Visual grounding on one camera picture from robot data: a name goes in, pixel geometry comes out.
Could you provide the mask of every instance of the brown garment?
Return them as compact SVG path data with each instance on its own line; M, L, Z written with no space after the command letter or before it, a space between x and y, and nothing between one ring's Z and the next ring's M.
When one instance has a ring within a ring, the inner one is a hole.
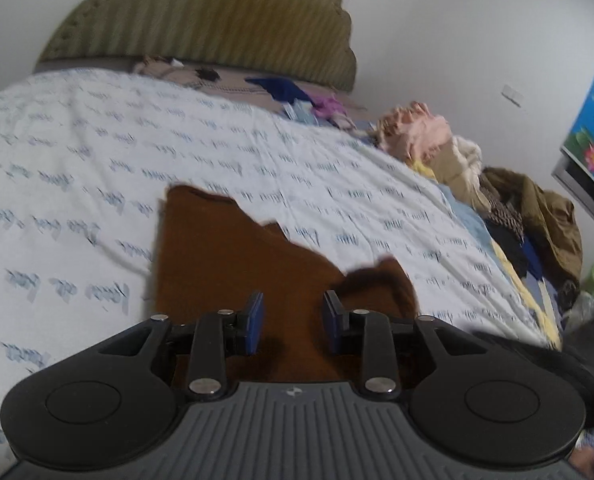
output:
M232 380L331 381L351 379L357 360L332 356L321 323L326 290L344 306L396 317L417 313L406 273L392 258L347 278L320 254L290 243L277 224L261 226L237 203L198 189L168 191L157 261L159 312L174 323L220 308L240 310L255 290L266 316L256 355L227 360Z
M544 275L560 287L566 280L579 284L582 265L581 233L574 205L554 191L544 191L525 174L486 168L482 185L493 186L501 200L517 204L523 227L534 242Z

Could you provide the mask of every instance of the metal screw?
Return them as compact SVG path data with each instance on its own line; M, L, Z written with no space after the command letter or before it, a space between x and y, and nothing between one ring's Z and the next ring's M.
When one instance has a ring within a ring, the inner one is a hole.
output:
M366 390L375 394L389 394L394 391L397 384L387 377L372 377L365 382L364 386Z
M201 379L195 379L188 387L190 391L199 395L211 395L219 391L221 383L218 380L211 379L209 377L203 377Z

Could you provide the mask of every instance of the black cloth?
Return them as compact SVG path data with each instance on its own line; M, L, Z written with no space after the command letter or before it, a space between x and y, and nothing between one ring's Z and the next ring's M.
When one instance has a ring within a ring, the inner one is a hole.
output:
M514 272L520 278L525 278L528 273L528 258L523 253L522 246L515 234L508 228L486 220L486 228L499 246L504 250L506 258L512 264Z

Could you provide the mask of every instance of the navy blue fabric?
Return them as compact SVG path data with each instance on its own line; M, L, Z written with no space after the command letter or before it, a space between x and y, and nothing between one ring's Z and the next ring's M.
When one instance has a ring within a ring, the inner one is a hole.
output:
M523 237L522 251L528 260L528 272L538 280L541 280L543 278L543 267L541 266L541 261L539 260L539 256L537 256L535 248L527 236Z
M295 100L312 103L312 99L306 92L285 77L248 77L246 82L261 86L275 101L280 103L293 104Z

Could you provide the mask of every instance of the striped headboard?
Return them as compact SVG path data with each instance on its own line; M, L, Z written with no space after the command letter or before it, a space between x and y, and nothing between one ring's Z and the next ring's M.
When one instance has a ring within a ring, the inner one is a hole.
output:
M349 91L357 64L342 0L85 0L40 61L173 56Z

